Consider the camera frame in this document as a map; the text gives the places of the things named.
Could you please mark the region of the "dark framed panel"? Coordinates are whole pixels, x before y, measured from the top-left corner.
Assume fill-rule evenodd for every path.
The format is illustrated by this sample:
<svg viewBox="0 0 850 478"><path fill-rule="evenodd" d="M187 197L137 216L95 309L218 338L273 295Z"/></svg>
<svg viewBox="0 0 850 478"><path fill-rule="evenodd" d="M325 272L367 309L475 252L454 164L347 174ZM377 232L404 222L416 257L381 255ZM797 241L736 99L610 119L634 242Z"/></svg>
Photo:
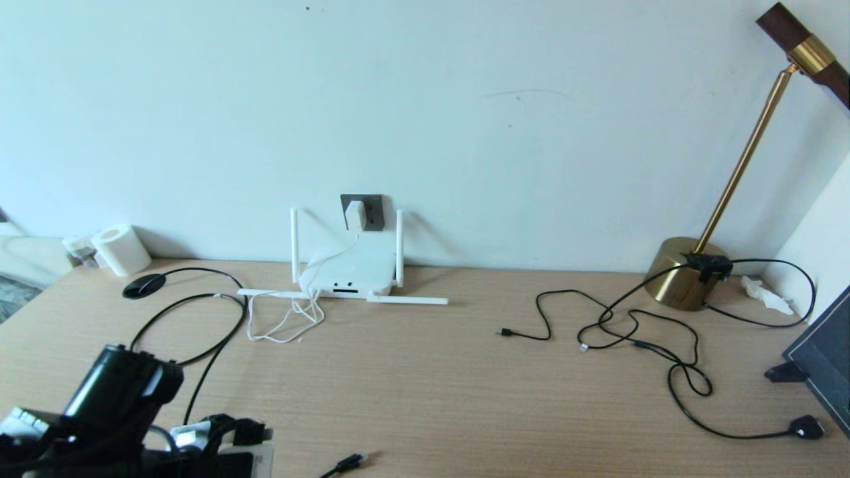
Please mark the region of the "dark framed panel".
<svg viewBox="0 0 850 478"><path fill-rule="evenodd" d="M763 375L802 383L850 441L850 285Z"/></svg>

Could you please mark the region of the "white bedding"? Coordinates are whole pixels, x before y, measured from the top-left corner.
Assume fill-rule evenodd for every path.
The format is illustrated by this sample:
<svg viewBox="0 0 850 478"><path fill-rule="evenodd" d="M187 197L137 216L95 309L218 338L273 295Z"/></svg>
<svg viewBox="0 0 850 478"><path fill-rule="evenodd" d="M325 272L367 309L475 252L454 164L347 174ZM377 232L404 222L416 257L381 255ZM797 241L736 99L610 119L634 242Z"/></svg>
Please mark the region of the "white bedding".
<svg viewBox="0 0 850 478"><path fill-rule="evenodd" d="M31 236L0 222L0 276L45 289L72 269L58 237Z"/></svg>

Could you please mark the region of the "grey wall socket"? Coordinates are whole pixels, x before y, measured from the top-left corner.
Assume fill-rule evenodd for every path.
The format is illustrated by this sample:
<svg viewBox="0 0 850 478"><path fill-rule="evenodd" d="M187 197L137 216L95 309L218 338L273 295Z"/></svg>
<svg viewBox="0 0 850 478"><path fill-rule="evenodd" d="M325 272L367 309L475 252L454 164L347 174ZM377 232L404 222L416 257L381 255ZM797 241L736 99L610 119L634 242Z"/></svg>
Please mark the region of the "grey wall socket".
<svg viewBox="0 0 850 478"><path fill-rule="evenodd" d="M350 200L363 200L365 203L365 214L367 214L365 231L382 231L384 229L385 221L382 195L342 194L340 195L340 200L343 214Z"/></svg>

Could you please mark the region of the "white toilet paper roll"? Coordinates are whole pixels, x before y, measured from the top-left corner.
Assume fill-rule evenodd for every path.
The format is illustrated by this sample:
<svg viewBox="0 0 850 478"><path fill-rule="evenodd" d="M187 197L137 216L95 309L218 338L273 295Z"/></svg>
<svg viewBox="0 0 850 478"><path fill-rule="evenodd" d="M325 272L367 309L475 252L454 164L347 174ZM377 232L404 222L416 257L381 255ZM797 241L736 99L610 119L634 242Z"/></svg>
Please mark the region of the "white toilet paper roll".
<svg viewBox="0 0 850 478"><path fill-rule="evenodd" d="M130 224L117 224L91 237L97 253L117 276L132 276L148 268L152 257Z"/></svg>

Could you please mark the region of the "small clear plastic container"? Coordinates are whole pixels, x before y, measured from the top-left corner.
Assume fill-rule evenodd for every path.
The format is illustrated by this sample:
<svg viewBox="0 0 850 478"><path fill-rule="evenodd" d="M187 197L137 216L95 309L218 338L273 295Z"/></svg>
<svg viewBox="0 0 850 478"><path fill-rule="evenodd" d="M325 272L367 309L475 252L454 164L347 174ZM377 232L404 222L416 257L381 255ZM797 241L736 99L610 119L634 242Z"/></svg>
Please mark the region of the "small clear plastic container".
<svg viewBox="0 0 850 478"><path fill-rule="evenodd" d="M84 266L98 268L97 250L93 246L91 235L70 235L62 239L67 258L73 267Z"/></svg>

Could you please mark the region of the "white wifi router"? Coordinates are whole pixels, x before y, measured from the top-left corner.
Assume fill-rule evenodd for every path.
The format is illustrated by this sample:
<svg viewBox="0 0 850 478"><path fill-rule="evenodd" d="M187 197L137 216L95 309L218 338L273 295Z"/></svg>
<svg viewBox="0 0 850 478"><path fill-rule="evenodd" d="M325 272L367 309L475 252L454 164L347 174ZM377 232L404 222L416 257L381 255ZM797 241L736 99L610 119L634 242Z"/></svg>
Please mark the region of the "white wifi router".
<svg viewBox="0 0 850 478"><path fill-rule="evenodd" d="M448 305L446 297L392 295L404 287L404 211L396 211L394 249L365 240L365 231L344 251L320 258L303 270L292 264L294 283L299 291L242 288L246 297L282 297L282 299L364 299L370 303L409 303L410 305Z"/></svg>

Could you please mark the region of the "black round desk grommet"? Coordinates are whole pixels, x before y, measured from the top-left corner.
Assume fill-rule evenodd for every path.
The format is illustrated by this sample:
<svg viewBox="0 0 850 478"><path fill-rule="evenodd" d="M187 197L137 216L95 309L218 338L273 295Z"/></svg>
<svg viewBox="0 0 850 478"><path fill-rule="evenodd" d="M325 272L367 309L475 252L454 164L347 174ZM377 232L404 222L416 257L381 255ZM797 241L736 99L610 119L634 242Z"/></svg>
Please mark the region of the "black round desk grommet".
<svg viewBox="0 0 850 478"><path fill-rule="evenodd" d="M134 279L122 290L124 299L138 300L157 293L167 283L166 274L149 274Z"/></svg>

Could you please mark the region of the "crumpled white tissue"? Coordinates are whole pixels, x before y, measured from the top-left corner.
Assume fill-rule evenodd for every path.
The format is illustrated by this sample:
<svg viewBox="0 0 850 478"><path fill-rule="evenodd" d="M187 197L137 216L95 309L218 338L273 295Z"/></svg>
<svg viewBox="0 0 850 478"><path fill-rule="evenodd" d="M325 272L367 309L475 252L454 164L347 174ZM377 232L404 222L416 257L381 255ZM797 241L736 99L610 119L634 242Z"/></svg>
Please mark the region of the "crumpled white tissue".
<svg viewBox="0 0 850 478"><path fill-rule="evenodd" d="M783 313L784 315L794 315L794 309L781 296L768 290L763 285L761 279L752 279L749 276L741 276L741 286L744 288L746 295L761 302L766 308L773 309Z"/></svg>

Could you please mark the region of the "brass desk lamp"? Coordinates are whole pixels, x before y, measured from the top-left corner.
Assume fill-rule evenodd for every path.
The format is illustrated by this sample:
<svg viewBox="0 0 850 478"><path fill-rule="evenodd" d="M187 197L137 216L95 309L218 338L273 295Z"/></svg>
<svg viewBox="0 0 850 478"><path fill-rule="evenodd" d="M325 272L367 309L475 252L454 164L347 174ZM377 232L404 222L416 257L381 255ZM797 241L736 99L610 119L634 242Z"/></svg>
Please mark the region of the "brass desk lamp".
<svg viewBox="0 0 850 478"><path fill-rule="evenodd" d="M717 284L725 281L734 269L735 261L725 251L711 245L711 238L792 76L800 74L825 88L844 112L850 114L850 72L842 66L831 48L780 1L760 15L756 24L781 48L788 64L778 73L769 90L752 133L701 235L665 239L643 280L643 288L656 302L678 311L705 308Z"/></svg>

